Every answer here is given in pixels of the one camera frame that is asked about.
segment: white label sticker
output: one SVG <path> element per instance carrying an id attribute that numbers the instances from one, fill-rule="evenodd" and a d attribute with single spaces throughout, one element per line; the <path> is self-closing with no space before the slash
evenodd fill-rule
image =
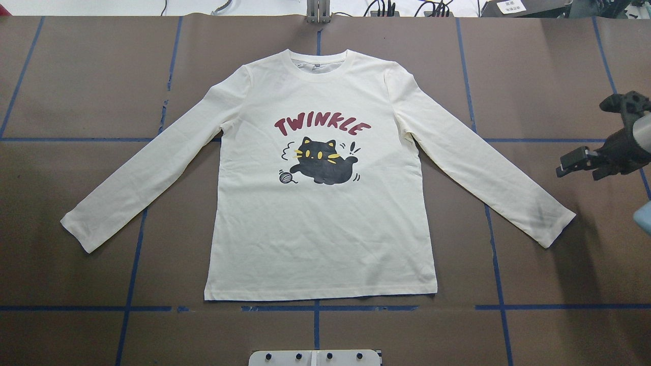
<path id="1" fill-rule="evenodd" d="M 502 14 L 513 14 L 527 10 L 521 0 L 502 1 L 497 3 L 497 7 Z"/>

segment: cartoon cat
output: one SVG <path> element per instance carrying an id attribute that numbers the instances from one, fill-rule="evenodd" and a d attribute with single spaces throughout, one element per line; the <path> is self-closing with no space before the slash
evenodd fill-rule
<path id="1" fill-rule="evenodd" d="M 353 164 L 357 163 L 355 156 L 344 159 L 335 149 L 335 140 L 326 143 L 303 138 L 303 144 L 296 151 L 298 164 L 289 169 L 290 173 L 297 171 L 314 178 L 314 183 L 338 184 L 346 182 L 353 174 Z"/>

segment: white bracket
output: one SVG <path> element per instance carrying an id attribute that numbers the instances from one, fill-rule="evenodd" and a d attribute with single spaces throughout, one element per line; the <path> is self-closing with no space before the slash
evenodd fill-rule
<path id="1" fill-rule="evenodd" d="M 330 0 L 307 0 L 308 23 L 330 23 Z"/>
<path id="2" fill-rule="evenodd" d="M 256 351 L 249 366 L 381 366 L 381 355 L 373 350 Z"/>

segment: white long-sleeve shirt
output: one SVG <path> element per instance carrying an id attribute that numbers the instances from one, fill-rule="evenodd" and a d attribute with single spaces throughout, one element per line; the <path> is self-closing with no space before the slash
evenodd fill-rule
<path id="1" fill-rule="evenodd" d="M 61 223 L 92 252 L 220 131 L 206 300 L 435 293 L 415 141 L 543 247 L 574 217 L 399 64 L 286 50 L 210 88 Z"/>

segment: long sleeve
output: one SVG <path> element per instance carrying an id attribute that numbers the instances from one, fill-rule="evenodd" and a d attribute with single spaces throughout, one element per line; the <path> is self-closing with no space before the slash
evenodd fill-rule
<path id="1" fill-rule="evenodd" d="M 250 88 L 245 66 L 158 135 L 67 213 L 61 224 L 92 252 L 178 179 L 199 150 L 238 118 Z"/>
<path id="2" fill-rule="evenodd" d="M 397 63 L 385 72 L 400 133 L 413 136 L 452 179 L 549 247 L 575 214 L 427 96 Z"/>

